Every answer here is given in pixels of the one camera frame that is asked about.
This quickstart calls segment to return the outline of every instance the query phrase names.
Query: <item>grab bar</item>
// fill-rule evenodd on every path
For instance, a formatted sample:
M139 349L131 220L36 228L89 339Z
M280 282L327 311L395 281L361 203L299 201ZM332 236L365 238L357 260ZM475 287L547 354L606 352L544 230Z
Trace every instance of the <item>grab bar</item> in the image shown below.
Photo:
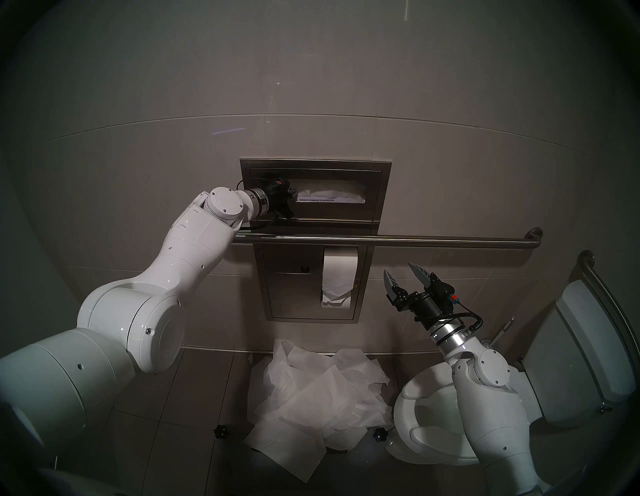
M584 282L589 289L591 289L591 292L598 299L613 323L631 361L636 384L640 384L640 348L638 347L636 335L615 296L613 296L613 293L593 269L594 265L595 256L591 250L583 250L580 255L578 255L578 267L584 275Z
M282 243L364 245L364 246L421 246L428 248L510 248L532 250L540 246L542 229L534 227L523 239L508 237L432 237L432 236L351 236L333 234L266 234L240 230L234 243Z

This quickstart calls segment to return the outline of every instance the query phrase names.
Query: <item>white robotic arm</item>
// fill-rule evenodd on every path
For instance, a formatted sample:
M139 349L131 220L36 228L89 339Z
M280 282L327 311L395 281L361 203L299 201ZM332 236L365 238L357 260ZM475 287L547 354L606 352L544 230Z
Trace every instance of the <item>white robotic arm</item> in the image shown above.
M544 492L529 448L529 421L517 391L509 385L511 367L493 349L486 349L471 334L482 319L461 305L454 288L424 269L409 264L424 292L408 294L385 271L387 298L398 311L411 310L452 368L458 410L469 444L492 496L517 496ZM466 312L454 313L460 304ZM462 317L476 322L467 328Z
M222 259L240 226L287 211L289 183L200 193L173 223L142 274L94 290L77 328L0 359L0 405L38 458L46 460L99 418L136 374L160 372L177 356L186 304Z

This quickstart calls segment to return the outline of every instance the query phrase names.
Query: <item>tile floor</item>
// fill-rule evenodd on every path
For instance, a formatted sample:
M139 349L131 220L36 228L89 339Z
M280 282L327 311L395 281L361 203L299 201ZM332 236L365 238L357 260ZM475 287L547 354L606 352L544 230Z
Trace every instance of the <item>tile floor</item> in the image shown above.
M108 421L58 457L58 468L121 488L163 495L382 495L484 493L479 465L409 465L367 434L346 454L327 454L307 484L260 452L245 435L252 364L247 353L185 349L165 372L137 376L113 405ZM263 355L254 354L253 364ZM383 397L393 404L411 377L441 361L439 353L372 356L391 379ZM228 426L226 439L213 429Z

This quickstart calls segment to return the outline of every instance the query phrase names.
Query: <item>black knob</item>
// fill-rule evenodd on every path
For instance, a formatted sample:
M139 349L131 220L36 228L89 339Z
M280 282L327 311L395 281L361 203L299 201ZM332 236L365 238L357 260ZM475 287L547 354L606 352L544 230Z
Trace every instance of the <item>black knob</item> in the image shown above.
M387 432L387 430L384 427L378 427L378 428L374 429L374 431L373 431L373 438L378 443L382 443L382 441L386 441L387 440L387 436L389 436L389 433Z
M225 439L227 437L229 430L227 426L218 426L213 429L213 433L216 435L216 439Z

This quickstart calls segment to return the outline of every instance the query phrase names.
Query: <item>stainless steel dispenser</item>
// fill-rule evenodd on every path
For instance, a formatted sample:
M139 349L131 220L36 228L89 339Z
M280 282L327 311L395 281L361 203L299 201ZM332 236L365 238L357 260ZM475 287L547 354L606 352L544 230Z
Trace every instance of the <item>stainless steel dispenser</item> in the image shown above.
M298 194L294 216L253 222L266 234L375 235L391 164L372 161L241 159L244 188L286 178ZM318 190L348 191L344 197L314 196ZM364 298L373 246L356 246L358 264L349 308L321 304L324 246L254 244L267 319L287 322L356 323Z

